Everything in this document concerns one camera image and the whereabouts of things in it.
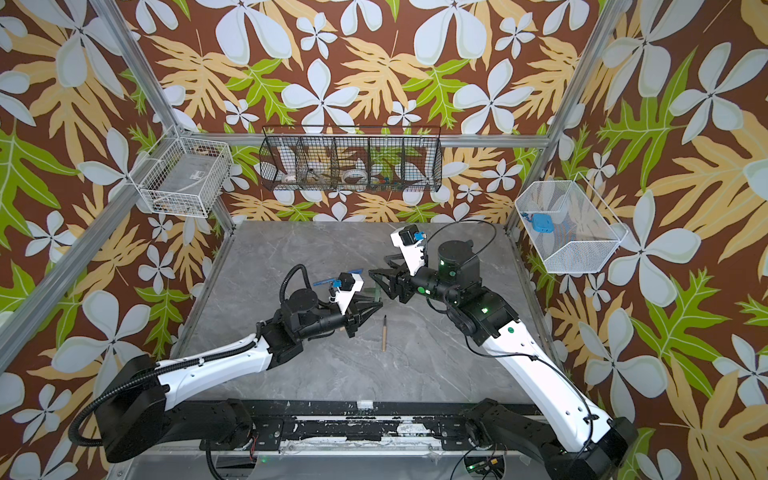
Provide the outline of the light green pen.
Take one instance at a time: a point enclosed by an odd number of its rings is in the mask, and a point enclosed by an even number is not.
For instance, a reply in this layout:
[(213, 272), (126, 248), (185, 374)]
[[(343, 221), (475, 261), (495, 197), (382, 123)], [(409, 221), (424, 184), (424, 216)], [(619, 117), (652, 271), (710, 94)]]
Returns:
[(366, 287), (366, 288), (363, 289), (363, 293), (366, 296), (372, 297), (375, 302), (378, 302), (378, 301), (381, 300), (382, 291), (381, 291), (381, 288), (379, 286)]

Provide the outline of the beige pen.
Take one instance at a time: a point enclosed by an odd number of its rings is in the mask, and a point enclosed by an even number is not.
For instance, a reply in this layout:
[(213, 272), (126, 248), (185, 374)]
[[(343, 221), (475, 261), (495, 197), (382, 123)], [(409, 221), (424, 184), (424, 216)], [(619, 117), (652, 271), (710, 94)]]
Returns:
[(388, 336), (388, 319), (387, 315), (384, 315), (382, 319), (382, 337), (381, 337), (381, 351), (387, 351), (387, 336)]

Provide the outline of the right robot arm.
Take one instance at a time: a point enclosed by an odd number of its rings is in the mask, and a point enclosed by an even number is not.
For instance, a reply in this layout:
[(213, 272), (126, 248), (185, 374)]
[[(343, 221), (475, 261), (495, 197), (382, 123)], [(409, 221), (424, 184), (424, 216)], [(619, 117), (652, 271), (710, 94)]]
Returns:
[(638, 438), (625, 417), (611, 417), (557, 367), (514, 308), (484, 285), (470, 240), (438, 248), (428, 265), (427, 238), (410, 225), (392, 234), (399, 254), (370, 277), (392, 300), (420, 295), (443, 304), (443, 314), (464, 336), (471, 353), (498, 361), (543, 415), (535, 421), (485, 399), (464, 417), (472, 444), (503, 446), (541, 463), (553, 479), (609, 479)]

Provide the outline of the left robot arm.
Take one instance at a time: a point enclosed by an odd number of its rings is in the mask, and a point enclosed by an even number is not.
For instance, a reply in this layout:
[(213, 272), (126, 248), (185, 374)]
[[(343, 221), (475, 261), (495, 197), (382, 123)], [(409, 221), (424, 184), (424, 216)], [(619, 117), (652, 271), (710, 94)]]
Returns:
[(244, 338), (200, 354), (153, 361), (131, 359), (109, 386), (74, 418), (69, 441), (102, 448), (111, 463), (163, 443), (198, 440), (206, 447), (238, 448), (251, 441), (252, 414), (240, 400), (198, 401), (196, 395), (228, 381), (275, 369), (302, 353), (305, 342), (342, 329), (349, 337), (383, 306), (363, 292), (357, 273), (343, 272), (319, 299), (307, 269), (292, 267), (271, 318)]

